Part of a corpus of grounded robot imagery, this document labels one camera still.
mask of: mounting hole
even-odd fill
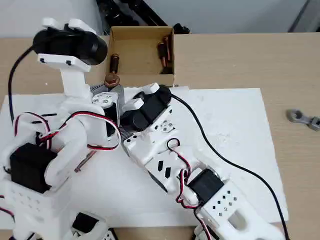
[[[302,118],[302,112],[301,111],[295,111],[293,116],[296,118],[296,119],[300,119]]]

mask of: nut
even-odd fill
[[[315,116],[308,124],[308,127],[314,131],[320,131],[320,117]]]
[[[107,88],[114,88],[120,83],[120,77],[115,73],[108,73],[104,78],[104,85]]]

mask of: black cable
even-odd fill
[[[49,36],[47,38],[44,38],[42,41],[37,42],[33,44],[31,47],[29,47],[13,64],[10,74],[9,74],[9,79],[8,79],[8,98],[9,98],[9,111],[10,111],[10,117],[11,117],[11,122],[14,122],[15,115],[14,115],[14,110],[13,110],[13,104],[12,104],[12,81],[14,78],[15,71],[18,67],[18,65],[21,63],[21,61],[29,54],[31,53],[37,46],[51,42],[54,39],[58,38],[72,38],[72,37],[78,37],[81,34],[68,34],[68,35],[54,35],[54,36]]]
[[[204,141],[206,142],[206,144],[209,146],[209,148],[219,157],[221,158],[223,161],[225,161],[227,164],[230,164],[231,166],[233,167],[236,167],[238,169],[241,169],[242,171],[245,171],[253,176],[255,176],[256,178],[258,178],[261,182],[264,183],[264,185],[266,185],[266,187],[269,189],[269,191],[271,192],[272,196],[273,196],[273,199],[275,201],[275,204],[276,204],[276,207],[278,209],[278,212],[279,212],[279,215],[280,215],[280,218],[281,218],[281,222],[282,222],[282,226],[283,226],[283,230],[284,230],[284,236],[285,236],[285,239],[286,240],[290,240],[289,238],[289,233],[288,233],[288,229],[287,229],[287,225],[286,225],[286,221],[285,221],[285,218],[284,218],[284,215],[282,213],[282,210],[281,210],[281,207],[280,207],[280,204],[279,204],[279,201],[278,201],[278,198],[274,192],[274,190],[272,189],[272,187],[269,185],[269,183],[263,179],[263,177],[261,177],[260,175],[258,175],[257,173],[243,167],[243,166],[240,166],[240,165],[237,165],[235,163],[233,163],[232,161],[229,161],[228,159],[226,159],[224,156],[222,156],[212,145],[211,143],[209,142],[207,136],[206,136],[206,133],[204,131],[204,128],[202,127],[195,111],[191,108],[191,106],[189,106],[188,103],[186,103],[184,100],[182,100],[180,97],[170,93],[170,92],[165,92],[163,91],[164,93],[168,94],[170,97],[174,98],[175,100],[177,100],[178,102],[182,103],[189,111],[190,113],[192,114],[194,120],[196,121],[196,124],[199,126],[199,129],[201,131],[201,134],[202,134],[202,137],[204,139]]]
[[[32,239],[34,235],[35,235],[35,233],[33,232],[33,233],[27,238],[27,240]]]

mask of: white wall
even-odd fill
[[[0,37],[33,37],[44,17],[78,18],[102,32],[95,0],[0,0]]]
[[[306,0],[145,0],[193,33],[287,32]]]

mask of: cable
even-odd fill
[[[211,235],[210,235],[210,232],[209,232],[209,230],[208,230],[207,225],[206,225],[205,222],[198,216],[198,214],[197,214],[196,211],[197,211],[197,209],[194,209],[194,210],[193,210],[193,214],[194,214],[195,218],[200,222],[200,224],[201,224],[201,226],[202,226],[202,228],[203,228],[203,230],[204,230],[204,233],[205,233],[205,235],[206,235],[207,240],[211,240]]]
[[[38,114],[26,111],[26,112],[21,113],[20,115],[18,115],[15,118],[15,121],[14,121],[14,124],[13,124],[14,125],[14,136],[17,136],[17,134],[18,134],[19,119],[24,115],[29,115],[29,116],[31,116],[33,118],[36,118],[36,119],[40,120],[40,122],[44,125],[45,134],[47,135],[48,133],[50,133],[50,126],[48,124],[48,121],[46,121],[42,116],[40,116]],[[52,146],[52,140],[48,139],[46,141],[46,149],[50,150],[51,146]]]
[[[70,119],[73,119],[73,118],[78,117],[78,116],[88,116],[88,117],[104,120],[105,122],[109,123],[110,125],[112,125],[114,127],[114,129],[116,131],[116,134],[118,136],[119,142],[118,142],[118,144],[116,146],[106,147],[106,146],[98,146],[98,145],[88,144],[87,147],[89,149],[108,151],[108,150],[115,150],[121,145],[121,133],[120,133],[120,130],[119,130],[117,124],[114,121],[112,121],[110,118],[108,118],[108,117],[106,117],[104,115],[95,113],[95,112],[91,112],[91,111],[76,111],[76,112],[72,113],[57,130],[54,130],[54,131],[50,132],[48,135],[42,136],[41,138],[39,138],[39,140],[41,142],[44,142],[44,141],[47,141],[49,139],[52,139],[60,131],[62,131],[64,129],[64,127],[67,126],[67,122]]]
[[[15,71],[18,67],[18,65],[21,63],[21,61],[29,54],[31,53],[36,47],[39,45],[51,42],[54,39],[58,38],[73,38],[73,37],[79,37],[80,34],[68,34],[68,35],[54,35],[54,36],[49,36],[47,38],[44,38],[42,41],[37,42],[33,44],[31,47],[29,47],[18,59],[15,61],[13,64],[10,74],[9,74],[9,79],[8,79],[8,98],[9,98],[9,111],[10,111],[10,117],[11,117],[11,122],[12,124],[14,123],[15,115],[14,115],[14,109],[13,109],[13,104],[12,104],[12,81],[14,78]]]
[[[190,177],[191,172],[192,172],[192,171],[191,171],[191,166],[190,166],[189,162],[188,162],[183,156],[181,156],[181,154],[180,154],[179,152],[177,152],[176,150],[174,150],[172,147],[169,146],[169,143],[170,143],[172,140],[176,140],[176,142],[177,142],[177,147],[180,146],[180,141],[179,141],[179,139],[173,137],[173,138],[170,138],[170,139],[166,142],[166,147],[167,147],[171,152],[175,152],[175,153],[178,155],[178,158],[181,159],[181,160],[186,164],[186,167],[187,167],[187,169],[188,169],[188,176]]]
[[[31,240],[34,235],[35,235],[35,233],[33,232],[33,233],[27,238],[27,240]]]
[[[287,229],[287,225],[286,225],[286,221],[285,221],[285,218],[284,218],[284,215],[282,213],[282,210],[281,210],[281,207],[280,207],[280,204],[279,204],[279,201],[278,201],[278,198],[277,198],[277,195],[276,193],[274,192],[274,190],[272,189],[272,187],[269,185],[269,183],[264,180],[263,177],[261,177],[260,175],[258,175],[257,173],[243,167],[243,166],[240,166],[240,165],[237,165],[235,163],[233,163],[232,161],[229,161],[228,159],[226,159],[224,156],[222,156],[212,145],[211,143],[209,142],[207,136],[206,136],[206,133],[204,131],[204,128],[202,127],[195,111],[191,108],[191,106],[186,103],[184,100],[182,100],[180,97],[172,94],[171,92],[165,92],[163,91],[163,93],[166,93],[168,94],[168,96],[174,98],[175,100],[177,100],[178,102],[180,102],[181,104],[183,104],[189,111],[190,113],[192,114],[194,120],[196,121],[196,124],[198,125],[200,131],[201,131],[201,134],[202,134],[202,137],[204,139],[204,141],[206,142],[206,144],[209,146],[209,148],[220,158],[222,159],[224,162],[226,162],[227,164],[235,167],[235,168],[238,168],[242,171],[245,171],[253,176],[255,176],[256,178],[258,178],[261,182],[264,183],[264,185],[269,189],[269,191],[271,192],[272,196],[273,196],[273,199],[275,201],[275,204],[276,204],[276,207],[278,209],[278,212],[279,212],[279,215],[280,215],[280,218],[281,218],[281,223],[282,223],[282,226],[283,226],[283,231],[284,231],[284,236],[285,236],[285,239],[286,240],[290,240],[289,238],[289,233],[288,233],[288,229]]]
[[[200,222],[200,224],[201,224],[201,226],[202,226],[202,228],[203,228],[203,230],[204,230],[204,232],[205,232],[205,235],[206,235],[207,240],[211,240],[212,238],[211,238],[211,235],[210,235],[210,232],[209,232],[209,230],[208,230],[207,225],[206,225],[206,224],[204,223],[204,221],[203,221],[202,219],[200,219],[200,218],[198,217],[198,215],[196,214],[196,210],[197,210],[197,208],[200,206],[200,204],[194,205],[194,206],[192,206],[192,205],[186,205],[184,199],[181,197],[181,195],[182,195],[183,192],[184,192],[184,186],[185,186],[185,184],[188,182],[188,179],[189,179],[192,171],[191,171],[191,166],[190,166],[189,162],[188,162],[184,157],[182,157],[179,152],[177,152],[176,150],[174,150],[172,147],[169,146],[169,143],[170,143],[172,140],[175,140],[175,141],[177,142],[177,147],[180,146],[180,140],[179,140],[178,138],[173,137],[173,138],[170,138],[170,139],[166,142],[167,148],[168,148],[171,152],[175,152],[175,153],[178,155],[178,157],[185,163],[185,165],[186,165],[186,167],[187,167],[187,169],[181,169],[181,170],[180,170],[179,178],[178,178],[178,179],[179,179],[179,183],[180,183],[180,184],[179,184],[179,185],[180,185],[180,192],[179,192],[179,195],[176,197],[175,201],[176,201],[176,203],[181,204],[181,206],[182,206],[184,209],[193,209],[194,215],[195,215],[196,219]]]
[[[6,214],[9,214],[12,217],[13,221],[15,222],[15,215],[14,215],[14,213],[12,211],[9,211],[9,210],[7,210],[7,209],[5,209],[3,207],[0,207],[0,211],[4,212]]]

